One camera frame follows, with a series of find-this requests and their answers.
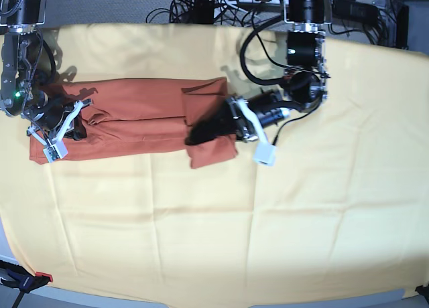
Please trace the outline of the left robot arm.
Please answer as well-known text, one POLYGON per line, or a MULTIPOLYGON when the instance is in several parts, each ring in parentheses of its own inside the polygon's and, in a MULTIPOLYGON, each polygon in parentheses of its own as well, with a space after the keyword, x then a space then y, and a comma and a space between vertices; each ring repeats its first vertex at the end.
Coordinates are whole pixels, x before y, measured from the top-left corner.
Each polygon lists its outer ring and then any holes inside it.
POLYGON ((287 123, 291 111, 307 117, 327 97, 329 74, 324 66, 324 26, 330 24, 326 10, 329 0, 280 0, 282 13, 263 23, 252 25, 245 38, 239 61, 244 75, 252 83, 269 87, 249 100, 226 98, 209 117, 198 121, 185 140, 188 146, 199 145, 218 137, 235 135, 238 141, 262 141, 264 129, 280 121, 287 123), (245 54, 249 44, 260 33, 280 22, 290 25, 286 36, 286 63, 274 62, 283 68, 279 78, 258 78, 248 69, 245 54))

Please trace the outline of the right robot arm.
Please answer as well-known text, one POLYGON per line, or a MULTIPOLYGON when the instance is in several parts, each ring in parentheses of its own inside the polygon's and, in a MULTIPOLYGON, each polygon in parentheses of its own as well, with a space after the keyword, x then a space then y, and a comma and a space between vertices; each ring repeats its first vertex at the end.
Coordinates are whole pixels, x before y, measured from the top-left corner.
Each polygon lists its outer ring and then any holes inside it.
POLYGON ((46 0, 1 0, 1 110, 28 120, 27 133, 39 134, 44 145, 63 138, 80 141, 86 138, 80 112, 91 101, 69 102, 43 90, 56 76, 53 52, 40 29, 45 10, 46 0))

